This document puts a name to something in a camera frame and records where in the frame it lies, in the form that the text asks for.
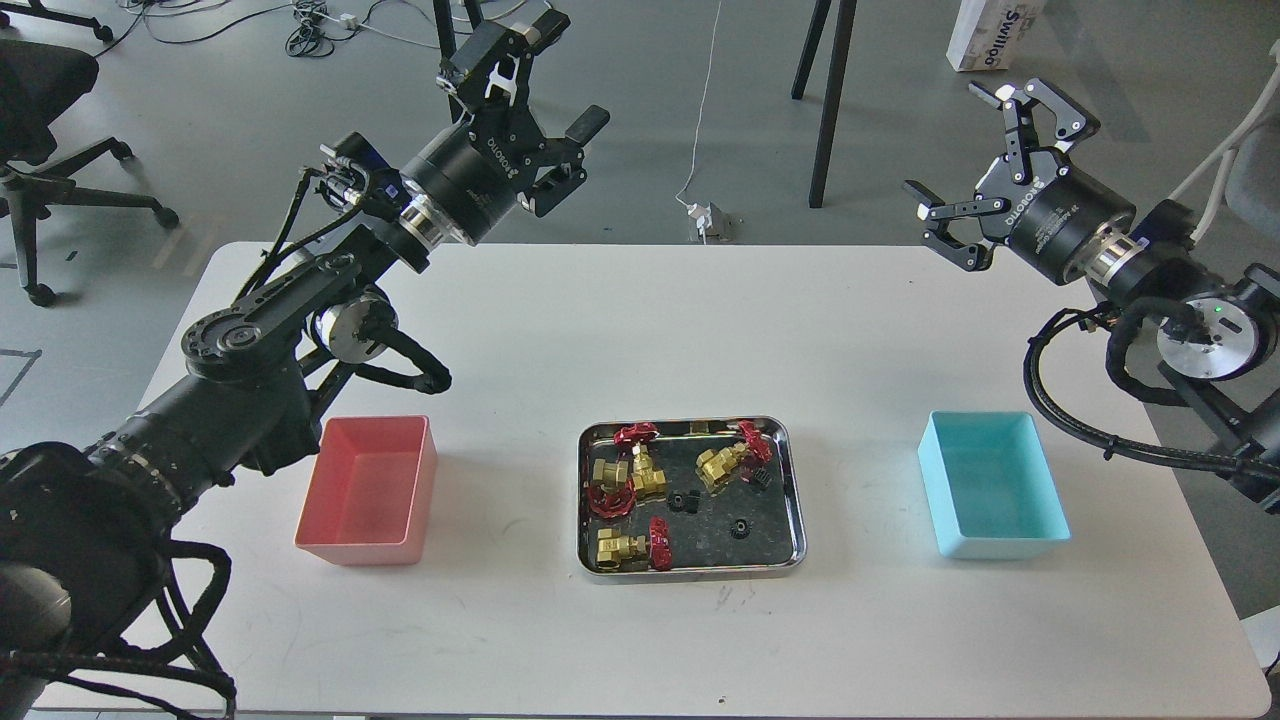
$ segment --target stainless steel tray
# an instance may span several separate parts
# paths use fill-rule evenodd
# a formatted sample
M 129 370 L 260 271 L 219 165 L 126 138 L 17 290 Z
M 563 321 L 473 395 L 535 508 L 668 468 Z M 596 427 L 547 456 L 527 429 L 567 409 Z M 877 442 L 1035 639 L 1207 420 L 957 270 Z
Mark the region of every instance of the stainless steel tray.
M 698 477 L 695 460 L 705 450 L 719 451 L 742 439 L 737 423 L 750 420 L 773 450 L 764 469 L 771 480 L 764 489 L 746 482 L 730 480 L 710 496 Z M 780 573 L 804 560 L 806 541 L 796 496 L 795 469 L 787 430 L 773 418 L 712 418 L 689 420 L 650 420 L 658 437 L 648 443 L 654 464 L 667 475 L 667 492 L 701 492 L 696 514 L 675 511 L 666 498 L 636 505 L 623 518 L 605 520 L 591 512 L 588 488 L 595 460 L 616 462 L 622 456 L 613 445 L 613 433 L 640 420 L 600 423 L 582 432 L 577 443 L 577 559 L 588 573 L 616 579 L 692 579 L 701 574 Z M 596 566 L 596 532 L 617 528 L 623 536 L 646 536 L 649 519 L 659 516 L 669 528 L 672 568 L 654 570 L 646 565 L 603 571 Z M 731 533 L 745 519 L 750 532 L 745 538 Z

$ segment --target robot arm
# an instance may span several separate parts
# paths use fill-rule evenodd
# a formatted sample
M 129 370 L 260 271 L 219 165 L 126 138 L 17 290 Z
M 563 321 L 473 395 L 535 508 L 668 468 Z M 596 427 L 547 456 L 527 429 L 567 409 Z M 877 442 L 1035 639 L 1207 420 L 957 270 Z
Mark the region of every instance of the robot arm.
M 947 204 L 924 184 L 906 181 L 924 223 L 922 242 L 968 272 L 991 266 L 996 246 L 1056 284 L 1079 278 L 1107 301 L 1094 311 L 1051 320 L 1034 338 L 1024 365 L 1033 405 L 1068 433 L 1105 448 L 1175 468 L 1213 470 L 1268 512 L 1280 512 L 1280 389 L 1245 411 L 1213 383 L 1261 365 L 1275 350 L 1280 273 L 1252 265 L 1229 284 L 1190 256 L 1190 210 L 1166 200 L 1132 227 L 1135 209 L 1076 168 L 1071 146 L 1098 129 L 1098 120 L 1042 79 L 1021 88 L 970 90 L 1001 111 L 1005 151 L 978 181 L 973 200 Z M 1048 109 L 1053 140 L 1042 142 L 1032 110 Z M 977 218 L 978 242 L 951 234 L 954 220 Z M 1149 387 L 1125 366 L 1147 319 L 1158 323 L 1160 373 L 1169 388 Z M 1111 331 L 1106 369 L 1111 380 L 1143 402 L 1192 407 L 1215 432 L 1211 452 L 1143 446 L 1089 428 L 1048 398 L 1039 382 L 1039 354 L 1062 329 L 1084 323 Z
M 349 378 L 448 389 L 448 369 L 396 328 L 376 282 L 397 260 L 424 272 L 448 237 L 475 245 L 517 196 L 541 217 L 585 181 L 584 146 L 608 113 L 591 106 L 566 137 L 547 138 L 526 104 L 532 56 L 567 26 L 556 10 L 524 31 L 480 23 L 442 64 L 439 83 L 462 117 L 398 170 L 357 133 L 325 149 L 324 168 L 305 172 L 285 229 L 236 301 L 183 333 L 186 378 L 83 452 L 50 442 L 0 456 L 0 719 L 24 716 L 50 680 L 119 692 L 70 675 L 77 669 L 200 683 L 234 712 L 234 684 L 201 638 L 230 560 L 169 533 L 205 491 L 230 486 L 237 466 L 270 475 L 315 454 L 320 418 Z M 323 233 L 283 245 L 312 177 L 342 211 L 326 231 L 360 222 L 316 255 L 308 249 Z M 271 279 L 294 254 L 305 259 Z M 303 334 L 316 347 L 300 359 Z M 369 364 L 388 347 L 419 374 Z M 173 575 L 178 557 L 215 569 L 191 609 Z M 120 633 L 152 601 L 174 638 L 128 646 Z M 179 656 L 192 667 L 169 665 Z

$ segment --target tape mark on floor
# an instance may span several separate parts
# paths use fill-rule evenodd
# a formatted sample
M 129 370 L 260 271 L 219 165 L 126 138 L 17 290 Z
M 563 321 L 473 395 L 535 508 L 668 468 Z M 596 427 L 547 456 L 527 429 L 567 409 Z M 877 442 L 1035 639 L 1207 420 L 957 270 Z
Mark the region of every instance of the tape mark on floor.
M 191 232 L 186 227 L 178 228 L 178 232 L 169 233 L 169 240 L 165 241 L 165 243 L 160 247 L 160 252 L 156 252 L 155 260 L 151 261 L 151 269 L 159 270 L 164 266 L 164 264 L 169 261 L 169 256 L 173 255 L 173 251 L 178 247 L 178 243 L 189 234 Z
M 205 236 L 204 242 L 200 243 L 200 247 L 191 256 L 191 260 L 187 263 L 187 266 L 182 270 L 183 277 L 189 278 L 196 273 L 198 273 L 205 266 L 205 263 L 209 261 L 210 255 L 214 254 L 214 247 L 216 245 L 218 245 L 218 227 L 214 227 L 214 229 L 211 229 L 209 234 Z
M 31 366 L 36 364 L 36 359 L 38 359 L 44 354 L 45 354 L 44 350 L 35 350 L 35 351 L 27 352 L 27 351 L 22 351 L 22 350 L 5 350 L 5 348 L 0 347 L 0 356 L 5 356 L 5 357 L 26 357 L 26 360 L 27 360 L 26 363 L 23 363 L 22 369 L 18 370 L 17 377 L 13 378 L 13 382 L 9 383 L 9 387 L 5 388 L 5 391 L 4 391 L 3 395 L 0 395 L 0 407 L 3 407 L 4 404 L 5 404 L 5 401 L 9 400 L 9 396 L 13 395 L 13 391 L 18 389 L 18 383 L 22 382 L 22 378 L 27 377 L 27 373 L 31 370 Z

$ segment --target office chair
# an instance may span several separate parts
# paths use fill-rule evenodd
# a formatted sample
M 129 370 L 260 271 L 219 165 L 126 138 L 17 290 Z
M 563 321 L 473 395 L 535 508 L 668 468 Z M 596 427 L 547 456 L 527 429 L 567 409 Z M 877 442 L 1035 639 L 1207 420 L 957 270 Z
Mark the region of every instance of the office chair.
M 97 22 L 97 18 L 90 18 L 84 15 L 73 15 L 70 13 L 61 13 L 59 10 L 50 10 L 45 8 L 42 0 L 28 0 L 26 5 L 18 3 L 0 3 L 0 28 L 9 27 L 9 13 L 18 13 L 19 15 L 31 15 L 33 18 L 44 18 L 46 20 L 55 20 L 59 23 L 69 23 L 73 26 L 81 26 L 87 28 L 93 28 L 93 37 L 101 40 L 102 42 L 110 42 L 113 37 L 111 28 Z
M 178 224 L 178 214 L 150 195 L 77 187 L 70 176 L 104 152 L 116 160 L 133 156 L 114 137 L 95 142 L 69 158 L 20 172 L 10 163 L 37 165 L 58 142 L 49 124 L 92 90 L 97 60 L 79 50 L 0 40 L 0 218 L 13 218 L 18 275 L 32 302 L 49 306 L 56 295 L 36 281 L 36 220 L 49 217 L 49 205 L 150 208 L 163 228 Z

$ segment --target pink plastic bin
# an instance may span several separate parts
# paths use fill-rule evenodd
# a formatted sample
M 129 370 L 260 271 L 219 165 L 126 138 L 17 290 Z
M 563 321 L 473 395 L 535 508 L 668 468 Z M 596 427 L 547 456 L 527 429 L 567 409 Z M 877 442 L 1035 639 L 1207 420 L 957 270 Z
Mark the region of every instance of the pink plastic bin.
M 422 415 L 329 419 L 294 544 L 335 565 L 417 562 L 435 464 Z

